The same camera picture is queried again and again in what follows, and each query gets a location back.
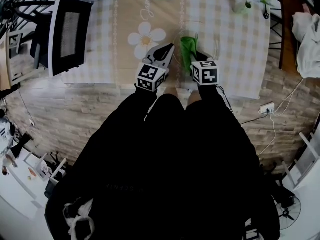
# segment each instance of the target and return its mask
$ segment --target electrical outlet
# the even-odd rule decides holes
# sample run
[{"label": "electrical outlet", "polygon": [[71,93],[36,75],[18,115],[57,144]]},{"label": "electrical outlet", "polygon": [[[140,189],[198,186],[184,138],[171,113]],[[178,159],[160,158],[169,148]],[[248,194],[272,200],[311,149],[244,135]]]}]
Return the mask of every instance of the electrical outlet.
[{"label": "electrical outlet", "polygon": [[266,105],[263,105],[260,107],[260,114],[267,114],[269,110],[269,113],[273,113],[275,111],[275,104],[273,102],[269,103],[269,104],[266,104]]}]

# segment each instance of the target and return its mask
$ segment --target checkered tablecloth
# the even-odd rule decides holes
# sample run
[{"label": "checkered tablecloth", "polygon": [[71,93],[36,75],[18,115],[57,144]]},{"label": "checkered tablecloth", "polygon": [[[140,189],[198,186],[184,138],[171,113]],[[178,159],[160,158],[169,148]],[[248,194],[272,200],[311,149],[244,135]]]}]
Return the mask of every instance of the checkered tablecloth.
[{"label": "checkered tablecloth", "polygon": [[[263,17],[262,5],[253,5],[246,15],[234,13],[241,2],[244,0],[98,1],[90,18],[86,63],[64,73],[63,81],[133,85],[141,59],[129,35],[149,22],[147,37],[152,38],[153,30],[162,29],[165,38],[155,37],[156,43],[176,45],[178,63],[173,60],[169,85],[195,85],[181,68],[179,39],[198,34],[199,49],[218,62],[220,85],[226,94],[258,99],[267,64],[270,19]],[[149,13],[141,17],[140,11],[146,8],[153,17]]]}]

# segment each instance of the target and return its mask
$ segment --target leg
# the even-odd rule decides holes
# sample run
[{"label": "leg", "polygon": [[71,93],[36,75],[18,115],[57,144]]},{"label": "leg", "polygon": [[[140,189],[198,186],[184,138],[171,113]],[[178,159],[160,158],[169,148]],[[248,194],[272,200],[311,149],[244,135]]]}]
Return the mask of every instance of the leg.
[{"label": "leg", "polygon": [[166,125],[172,126],[172,124],[175,125],[182,122],[184,115],[185,109],[180,100],[175,95],[166,94],[165,92],[154,104],[154,107],[145,119],[145,123],[151,128],[160,122],[165,122]]},{"label": "leg", "polygon": [[22,138],[20,139],[20,142],[18,143],[18,145],[11,148],[11,152],[13,153],[13,155],[16,159],[18,158],[22,148],[24,147],[24,145],[26,145],[28,143],[28,141],[30,141],[30,136],[25,133],[22,136]]},{"label": "leg", "polygon": [[16,90],[18,90],[18,85],[15,84],[14,86],[12,86],[11,89],[8,90],[1,90],[0,91],[0,99],[3,99],[5,97],[7,97],[8,95],[12,94],[13,92],[15,92]]},{"label": "leg", "polygon": [[150,107],[157,100],[157,93],[137,88],[135,93],[123,101],[103,123],[99,131],[122,131],[135,129],[143,124]]},{"label": "leg", "polygon": [[163,94],[172,94],[173,96],[179,98],[177,89],[173,87],[167,87]]},{"label": "leg", "polygon": [[192,105],[193,103],[198,102],[198,101],[201,101],[201,100],[202,100],[202,99],[201,99],[201,96],[200,96],[199,91],[194,90],[194,91],[191,93],[190,97],[189,97],[188,107],[189,107],[190,105]]},{"label": "leg", "polygon": [[[189,161],[189,171],[192,173],[187,176],[187,181],[191,186],[197,185],[199,190],[192,192],[190,199],[200,206],[203,205],[204,209],[208,207],[212,198],[205,199],[206,192],[203,190],[212,183],[211,179],[216,175],[223,175],[227,167],[228,177],[233,179],[232,187],[228,178],[215,181],[215,188],[223,193],[222,197],[215,198],[214,203],[220,205],[214,207],[216,214],[225,220],[230,213],[247,215],[265,239],[278,239],[269,237],[270,232],[276,236],[279,233],[279,217],[273,199],[266,191],[255,147],[215,87],[201,86],[199,92],[202,100],[186,109],[187,118],[192,120],[188,127],[188,152],[196,154]],[[231,207],[229,204],[235,202],[235,193],[244,193],[237,196],[236,201],[241,205]],[[264,225],[268,220],[272,226],[267,229],[269,232],[266,232]],[[232,233],[242,232],[244,222],[240,218],[235,219]]]}]

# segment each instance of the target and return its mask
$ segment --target green object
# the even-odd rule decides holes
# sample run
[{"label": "green object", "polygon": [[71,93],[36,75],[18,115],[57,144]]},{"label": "green object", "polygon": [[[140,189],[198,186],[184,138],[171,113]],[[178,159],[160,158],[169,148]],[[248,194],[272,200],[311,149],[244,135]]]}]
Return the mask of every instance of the green object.
[{"label": "green object", "polygon": [[180,47],[181,47],[181,55],[183,60],[184,69],[187,72],[191,72],[191,58],[190,55],[192,54],[195,58],[197,58],[197,44],[198,44],[198,37],[182,37],[180,40]]}]

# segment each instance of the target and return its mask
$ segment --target white cloth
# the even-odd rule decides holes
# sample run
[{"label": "white cloth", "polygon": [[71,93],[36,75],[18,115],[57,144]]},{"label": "white cloth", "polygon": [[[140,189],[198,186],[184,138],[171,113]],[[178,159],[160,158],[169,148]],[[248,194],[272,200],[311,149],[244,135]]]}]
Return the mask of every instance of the white cloth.
[{"label": "white cloth", "polygon": [[44,161],[44,160],[41,162],[41,171],[46,174],[49,173],[49,167],[48,167],[46,161]]},{"label": "white cloth", "polygon": [[298,72],[303,78],[320,78],[320,16],[297,12],[292,32],[301,42],[297,56]]},{"label": "white cloth", "polygon": [[[91,207],[92,207],[92,203],[93,203],[93,199],[91,199],[89,202],[87,202],[86,204],[82,205],[79,210],[78,210],[78,215],[76,218],[65,218],[66,223],[68,224],[68,226],[70,227],[69,230],[69,235],[71,235],[71,240],[77,240],[77,235],[76,235],[76,225],[77,222],[83,222],[83,221],[88,221],[89,222],[89,226],[90,226],[90,230],[91,230],[91,234],[88,235],[84,240],[89,240],[93,233],[95,232],[95,224],[94,224],[94,220],[92,218],[89,217],[89,213],[91,211]],[[64,206],[64,209],[66,209],[68,206],[72,205],[71,203],[67,203]]]}]

